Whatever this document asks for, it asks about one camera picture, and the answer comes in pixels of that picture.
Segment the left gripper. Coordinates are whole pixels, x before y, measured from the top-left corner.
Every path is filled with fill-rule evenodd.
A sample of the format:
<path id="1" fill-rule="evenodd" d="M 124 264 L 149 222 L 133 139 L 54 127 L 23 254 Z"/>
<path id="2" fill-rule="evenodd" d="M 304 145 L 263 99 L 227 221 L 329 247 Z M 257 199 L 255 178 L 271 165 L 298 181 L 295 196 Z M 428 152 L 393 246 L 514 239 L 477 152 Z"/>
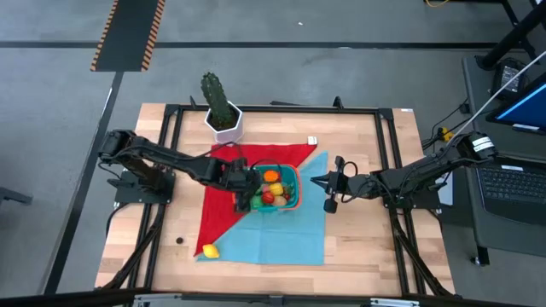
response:
<path id="1" fill-rule="evenodd" d="M 231 161 L 217 159 L 213 187 L 219 190 L 239 193 L 234 194 L 236 212 L 250 211 L 251 195 L 260 187 L 259 174 L 248 165 L 247 158 Z"/>

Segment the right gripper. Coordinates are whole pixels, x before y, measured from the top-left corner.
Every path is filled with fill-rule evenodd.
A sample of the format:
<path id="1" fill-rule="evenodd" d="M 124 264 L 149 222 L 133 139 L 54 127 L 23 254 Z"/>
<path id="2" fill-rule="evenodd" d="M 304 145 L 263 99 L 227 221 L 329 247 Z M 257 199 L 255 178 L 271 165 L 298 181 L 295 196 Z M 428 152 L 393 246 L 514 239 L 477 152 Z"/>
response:
<path id="1" fill-rule="evenodd" d="M 375 180 L 371 175 L 360 174 L 349 177 L 341 171 L 331 171 L 330 174 L 312 177 L 312 182 L 332 195 L 349 195 L 352 198 L 369 198 L 375 191 Z"/>

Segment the teal plastic toy basket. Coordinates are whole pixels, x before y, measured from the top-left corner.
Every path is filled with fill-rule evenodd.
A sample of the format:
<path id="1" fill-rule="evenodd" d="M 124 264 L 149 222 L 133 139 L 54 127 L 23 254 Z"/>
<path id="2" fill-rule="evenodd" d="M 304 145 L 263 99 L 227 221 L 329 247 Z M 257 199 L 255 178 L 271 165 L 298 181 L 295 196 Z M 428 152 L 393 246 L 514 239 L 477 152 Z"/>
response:
<path id="1" fill-rule="evenodd" d="M 291 196 L 291 199 L 288 201 L 288 203 L 285 206 L 276 207 L 273 205 L 264 204 L 262 208 L 259 208 L 258 210 L 250 209 L 250 211 L 259 211 L 259 212 L 294 211 L 299 207 L 303 199 L 303 196 L 302 196 L 303 186 L 300 180 L 299 171 L 294 166 L 275 164 L 275 165 L 251 165 L 250 167 L 252 167 L 254 170 L 258 172 L 261 185 L 264 183 L 269 185 L 272 184 L 272 183 L 267 183 L 264 181 L 263 174 L 267 170 L 274 170 L 274 171 L 279 171 L 281 173 L 281 180 L 279 182 L 282 184 L 283 187 L 287 184 L 293 183 L 296 188 L 294 195 Z M 254 195 L 260 195 L 260 196 L 262 195 L 260 187 L 258 188 L 258 190 L 256 191 Z"/>

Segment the red cloth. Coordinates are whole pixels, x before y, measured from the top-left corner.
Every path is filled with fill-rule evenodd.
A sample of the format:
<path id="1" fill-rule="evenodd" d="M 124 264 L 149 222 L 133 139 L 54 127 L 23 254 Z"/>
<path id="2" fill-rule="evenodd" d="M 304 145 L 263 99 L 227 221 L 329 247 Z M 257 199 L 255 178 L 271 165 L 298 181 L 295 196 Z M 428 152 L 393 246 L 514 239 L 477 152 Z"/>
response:
<path id="1" fill-rule="evenodd" d="M 262 164 L 277 162 L 281 165 L 298 167 L 316 148 L 317 145 L 307 143 L 290 145 L 243 144 L 223 148 L 214 145 L 212 146 L 214 152 L 211 156 L 227 161 L 244 157 L 249 165 L 261 161 Z M 232 193 L 207 187 L 194 256 L 202 253 L 204 245 L 212 244 L 243 217 L 243 213 L 237 213 L 234 209 Z"/>

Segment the light teal cloth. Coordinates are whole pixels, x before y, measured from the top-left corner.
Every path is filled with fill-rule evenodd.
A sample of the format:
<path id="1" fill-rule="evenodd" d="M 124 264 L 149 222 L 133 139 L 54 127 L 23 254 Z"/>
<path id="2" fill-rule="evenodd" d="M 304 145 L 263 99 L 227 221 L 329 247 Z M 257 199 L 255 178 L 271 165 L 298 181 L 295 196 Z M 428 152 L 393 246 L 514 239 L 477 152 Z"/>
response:
<path id="1" fill-rule="evenodd" d="M 326 172 L 323 151 L 302 165 L 303 199 L 294 211 L 251 212 L 221 235 L 214 246 L 219 261 L 251 264 L 322 265 L 325 193 L 311 182 Z"/>

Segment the white hexagonal plant pot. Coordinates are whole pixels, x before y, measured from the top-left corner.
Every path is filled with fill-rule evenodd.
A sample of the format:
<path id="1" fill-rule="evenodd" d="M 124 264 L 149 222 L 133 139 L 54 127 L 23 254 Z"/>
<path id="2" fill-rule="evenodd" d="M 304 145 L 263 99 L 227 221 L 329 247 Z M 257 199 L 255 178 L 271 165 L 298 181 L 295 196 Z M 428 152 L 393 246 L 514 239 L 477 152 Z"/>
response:
<path id="1" fill-rule="evenodd" d="M 207 111 L 206 118 L 204 119 L 204 123 L 212 131 L 214 140 L 218 144 L 225 144 L 228 142 L 239 142 L 244 135 L 242 110 L 240 110 L 240 108 L 238 108 L 238 106 L 233 104 L 231 101 L 228 101 L 228 104 L 231 110 L 235 111 L 236 113 L 236 123 L 234 127 L 226 129 L 226 130 L 216 130 L 210 122 L 212 118 L 211 110 Z"/>

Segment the green cactus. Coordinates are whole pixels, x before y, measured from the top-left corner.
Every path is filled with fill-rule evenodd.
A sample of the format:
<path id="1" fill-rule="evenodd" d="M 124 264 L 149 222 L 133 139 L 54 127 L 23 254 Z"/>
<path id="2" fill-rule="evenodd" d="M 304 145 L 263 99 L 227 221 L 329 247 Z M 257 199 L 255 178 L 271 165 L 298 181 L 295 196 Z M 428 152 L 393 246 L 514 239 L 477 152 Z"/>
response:
<path id="1" fill-rule="evenodd" d="M 227 130 L 236 119 L 227 101 L 223 86 L 213 72 L 206 72 L 200 81 L 201 91 L 211 111 L 210 124 L 215 130 Z"/>

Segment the black laptop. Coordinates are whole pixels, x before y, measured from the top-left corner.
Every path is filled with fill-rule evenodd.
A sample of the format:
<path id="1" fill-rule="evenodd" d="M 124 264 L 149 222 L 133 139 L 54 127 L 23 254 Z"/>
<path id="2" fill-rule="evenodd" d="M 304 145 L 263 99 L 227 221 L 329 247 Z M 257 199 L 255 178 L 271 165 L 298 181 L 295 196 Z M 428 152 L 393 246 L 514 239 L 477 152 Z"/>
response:
<path id="1" fill-rule="evenodd" d="M 476 174 L 486 212 L 546 227 L 546 164 L 500 158 Z"/>

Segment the black side desk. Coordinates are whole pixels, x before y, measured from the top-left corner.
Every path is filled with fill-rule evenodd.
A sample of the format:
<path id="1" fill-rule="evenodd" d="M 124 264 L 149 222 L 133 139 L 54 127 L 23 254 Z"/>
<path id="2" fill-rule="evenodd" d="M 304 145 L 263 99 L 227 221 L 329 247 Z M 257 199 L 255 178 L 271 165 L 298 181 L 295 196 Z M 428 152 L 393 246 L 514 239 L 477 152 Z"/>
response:
<path id="1" fill-rule="evenodd" d="M 462 71 L 469 110 L 474 114 L 490 98 L 488 89 L 493 72 L 481 69 L 473 56 L 462 59 Z M 499 152 L 497 166 L 536 166 L 546 170 L 546 136 L 490 123 L 484 114 L 480 114 L 468 127 L 485 133 L 492 140 Z M 474 239 L 480 252 L 496 249 L 546 258 L 546 226 L 519 221 L 521 217 L 537 217 L 546 222 L 546 205 L 541 207 L 540 212 L 534 212 L 529 206 L 508 202 L 504 206 L 515 219 L 489 213 L 484 208 L 484 194 L 477 168 L 456 170 L 454 190 L 462 193 L 456 196 L 458 205 L 464 200 L 468 203 Z"/>

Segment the hazard striped floor mat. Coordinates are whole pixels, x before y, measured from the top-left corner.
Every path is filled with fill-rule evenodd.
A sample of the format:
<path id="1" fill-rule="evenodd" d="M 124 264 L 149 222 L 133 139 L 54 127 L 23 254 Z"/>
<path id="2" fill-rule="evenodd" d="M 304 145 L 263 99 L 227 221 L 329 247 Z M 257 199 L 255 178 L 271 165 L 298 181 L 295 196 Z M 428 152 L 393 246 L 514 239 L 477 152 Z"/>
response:
<path id="1" fill-rule="evenodd" d="M 92 72 L 146 72 L 166 0 L 113 0 L 90 64 Z"/>

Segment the black power adapter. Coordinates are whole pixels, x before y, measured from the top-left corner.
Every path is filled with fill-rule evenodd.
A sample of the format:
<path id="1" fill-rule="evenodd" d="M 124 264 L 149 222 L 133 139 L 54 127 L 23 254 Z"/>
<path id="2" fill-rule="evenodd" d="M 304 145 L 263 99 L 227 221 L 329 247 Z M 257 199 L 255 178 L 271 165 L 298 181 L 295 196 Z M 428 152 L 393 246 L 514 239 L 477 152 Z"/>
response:
<path id="1" fill-rule="evenodd" d="M 500 101 L 508 101 L 520 94 L 527 82 L 528 77 L 522 73 L 514 81 L 509 82 L 526 66 L 525 62 L 509 57 L 500 60 L 496 67 L 492 81 L 491 95 L 495 95 Z"/>

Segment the monitor with blue screen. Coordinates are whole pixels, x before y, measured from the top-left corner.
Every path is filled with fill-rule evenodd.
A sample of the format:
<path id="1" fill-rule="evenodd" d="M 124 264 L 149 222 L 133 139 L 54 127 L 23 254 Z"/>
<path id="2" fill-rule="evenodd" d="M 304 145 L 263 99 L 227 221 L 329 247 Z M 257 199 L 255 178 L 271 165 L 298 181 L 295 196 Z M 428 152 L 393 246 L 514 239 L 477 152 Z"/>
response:
<path id="1" fill-rule="evenodd" d="M 510 125 L 514 130 L 546 135 L 546 72 L 512 101 L 500 105 L 486 120 Z"/>

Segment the grey chair leg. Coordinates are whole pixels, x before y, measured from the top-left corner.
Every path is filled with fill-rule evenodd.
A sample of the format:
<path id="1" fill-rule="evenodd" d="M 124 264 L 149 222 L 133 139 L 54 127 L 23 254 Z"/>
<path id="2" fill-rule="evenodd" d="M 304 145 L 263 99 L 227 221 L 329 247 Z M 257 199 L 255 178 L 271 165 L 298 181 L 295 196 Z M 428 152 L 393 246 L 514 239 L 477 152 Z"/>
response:
<path id="1" fill-rule="evenodd" d="M 4 201 L 15 201 L 22 205 L 28 206 L 32 203 L 32 197 L 29 195 L 18 193 L 14 190 L 0 187 L 0 205 Z"/>

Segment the black stand leg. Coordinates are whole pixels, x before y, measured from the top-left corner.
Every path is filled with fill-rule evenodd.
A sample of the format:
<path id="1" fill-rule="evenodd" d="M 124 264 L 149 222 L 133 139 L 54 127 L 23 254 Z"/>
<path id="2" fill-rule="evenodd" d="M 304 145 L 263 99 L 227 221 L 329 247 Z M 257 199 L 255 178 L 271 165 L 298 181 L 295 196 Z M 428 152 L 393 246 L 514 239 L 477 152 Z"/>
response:
<path id="1" fill-rule="evenodd" d="M 522 47 L 532 60 L 536 60 L 536 50 L 528 41 L 527 35 L 539 24 L 546 29 L 546 0 L 541 0 L 539 3 L 531 0 L 532 10 L 522 20 L 518 20 L 508 0 L 497 1 L 506 11 L 513 29 L 487 55 L 478 56 L 477 65 L 484 70 L 492 70 L 510 50 L 517 46 Z"/>

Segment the black aluminium table frame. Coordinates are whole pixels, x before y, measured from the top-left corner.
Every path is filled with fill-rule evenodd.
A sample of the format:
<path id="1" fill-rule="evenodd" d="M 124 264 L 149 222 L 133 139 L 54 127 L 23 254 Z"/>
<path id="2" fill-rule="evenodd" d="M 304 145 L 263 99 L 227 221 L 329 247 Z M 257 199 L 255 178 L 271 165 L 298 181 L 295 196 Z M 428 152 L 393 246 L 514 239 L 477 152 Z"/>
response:
<path id="1" fill-rule="evenodd" d="M 348 107 L 245 106 L 243 140 L 254 144 L 318 140 L 317 151 L 344 157 L 360 172 L 406 165 L 422 156 L 414 113 Z M 177 175 L 166 209 L 152 274 L 155 290 L 182 293 L 265 293 L 288 296 L 398 296 L 420 293 L 424 282 L 399 265 L 387 209 L 379 200 L 354 200 L 325 217 L 321 266 L 201 262 L 195 256 L 205 189 Z M 182 237 L 178 245 L 176 238 Z"/>

